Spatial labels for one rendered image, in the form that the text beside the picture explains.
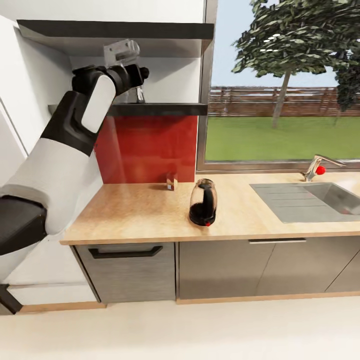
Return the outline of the bottle of coffee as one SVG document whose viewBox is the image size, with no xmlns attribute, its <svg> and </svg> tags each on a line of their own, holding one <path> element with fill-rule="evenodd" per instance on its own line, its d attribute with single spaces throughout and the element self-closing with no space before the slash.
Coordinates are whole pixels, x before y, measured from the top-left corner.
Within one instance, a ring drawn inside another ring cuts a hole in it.
<svg viewBox="0 0 360 360">
<path fill-rule="evenodd" d="M 128 90 L 127 103 L 129 104 L 144 104 L 145 98 L 142 90 L 142 85 L 132 87 Z"/>
</svg>

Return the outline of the electric kettle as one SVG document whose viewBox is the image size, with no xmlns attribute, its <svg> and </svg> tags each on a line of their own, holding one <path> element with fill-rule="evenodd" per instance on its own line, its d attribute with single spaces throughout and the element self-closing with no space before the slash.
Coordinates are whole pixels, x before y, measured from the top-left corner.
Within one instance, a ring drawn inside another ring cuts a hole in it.
<svg viewBox="0 0 360 360">
<path fill-rule="evenodd" d="M 216 220 L 217 204 L 218 196 L 215 183 L 208 178 L 201 178 L 195 183 L 191 193 L 190 220 L 199 226 L 212 225 Z"/>
</svg>

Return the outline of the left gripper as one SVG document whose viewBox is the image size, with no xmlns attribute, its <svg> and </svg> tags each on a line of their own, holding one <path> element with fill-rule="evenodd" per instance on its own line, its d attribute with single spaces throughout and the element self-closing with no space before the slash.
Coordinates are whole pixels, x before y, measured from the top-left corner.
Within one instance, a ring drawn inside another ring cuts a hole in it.
<svg viewBox="0 0 360 360">
<path fill-rule="evenodd" d="M 149 77 L 150 71 L 147 67 L 139 67 L 137 63 L 127 66 L 111 67 L 111 70 L 115 71 L 123 82 L 122 93 L 127 92 L 133 87 L 142 86 L 144 80 Z"/>
</svg>

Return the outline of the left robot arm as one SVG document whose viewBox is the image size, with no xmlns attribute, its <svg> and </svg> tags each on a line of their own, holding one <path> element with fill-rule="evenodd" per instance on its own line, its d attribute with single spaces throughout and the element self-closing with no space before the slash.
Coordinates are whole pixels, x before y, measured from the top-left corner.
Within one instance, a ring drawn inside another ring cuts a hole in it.
<svg viewBox="0 0 360 360">
<path fill-rule="evenodd" d="M 65 92 L 32 153 L 0 190 L 0 281 L 46 237 L 75 215 L 89 158 L 114 100 L 149 77 L 147 67 L 120 60 L 140 53 L 133 40 L 103 48 L 107 68 L 72 71 Z"/>
</svg>

